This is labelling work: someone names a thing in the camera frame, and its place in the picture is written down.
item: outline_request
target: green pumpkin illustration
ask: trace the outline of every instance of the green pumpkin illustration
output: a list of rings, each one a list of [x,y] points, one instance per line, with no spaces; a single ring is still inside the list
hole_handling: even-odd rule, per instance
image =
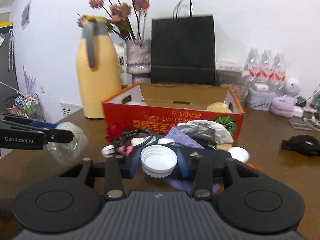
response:
[[[234,135],[236,132],[237,122],[230,115],[218,116],[213,121],[222,124],[231,133],[231,135]]]

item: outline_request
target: clear bottle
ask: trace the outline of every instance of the clear bottle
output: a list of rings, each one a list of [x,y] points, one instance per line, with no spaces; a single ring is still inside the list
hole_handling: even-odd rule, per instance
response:
[[[264,50],[261,57],[261,83],[267,84],[270,86],[273,77],[275,74],[274,64],[271,58],[271,50]]]
[[[246,86],[247,89],[249,89],[250,87],[253,87],[254,83],[259,82],[259,77],[261,74],[257,48],[250,49],[244,71],[247,73]]]
[[[285,85],[285,77],[287,72],[287,62],[283,58],[283,54],[277,54],[274,60],[275,75],[272,87],[277,95],[283,94],[283,86]]]

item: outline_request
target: brown table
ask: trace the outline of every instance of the brown table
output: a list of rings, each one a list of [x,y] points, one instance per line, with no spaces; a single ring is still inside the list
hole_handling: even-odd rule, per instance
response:
[[[295,152],[280,150],[283,139],[299,134],[310,134],[320,140],[317,131],[293,130],[286,118],[270,112],[245,109],[246,116],[237,145],[250,153],[250,163],[262,168],[268,176],[298,191],[306,205],[305,215],[298,231],[309,240],[320,239],[320,158],[309,158]],[[82,111],[67,117],[81,127],[89,139],[81,158],[103,162],[100,150],[106,145],[104,120],[87,120]],[[14,150],[0,160],[0,239],[10,240],[20,231],[12,215],[12,200],[25,188],[61,171],[46,151]],[[132,180],[124,179],[126,190],[174,190],[161,180],[145,176],[141,168]],[[95,190],[103,193],[103,179],[97,179]]]

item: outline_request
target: cardboard box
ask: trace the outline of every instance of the cardboard box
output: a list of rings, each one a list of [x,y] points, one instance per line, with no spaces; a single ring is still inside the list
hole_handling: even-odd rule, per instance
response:
[[[126,105],[144,102],[148,106]],[[232,114],[206,111],[215,102],[224,102]],[[244,111],[228,88],[206,85],[134,84],[102,102],[108,124],[118,122],[126,129],[148,129],[167,133],[178,123],[210,120],[222,123],[237,141]]]

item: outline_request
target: gray handle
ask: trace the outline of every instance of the gray handle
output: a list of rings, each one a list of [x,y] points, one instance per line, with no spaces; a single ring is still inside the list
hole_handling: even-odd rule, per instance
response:
[[[94,56],[94,44],[93,44],[93,36],[96,28],[96,22],[89,22],[84,25],[83,33],[84,38],[87,42],[87,57],[89,61],[89,67],[94,68],[96,66],[96,59]]]

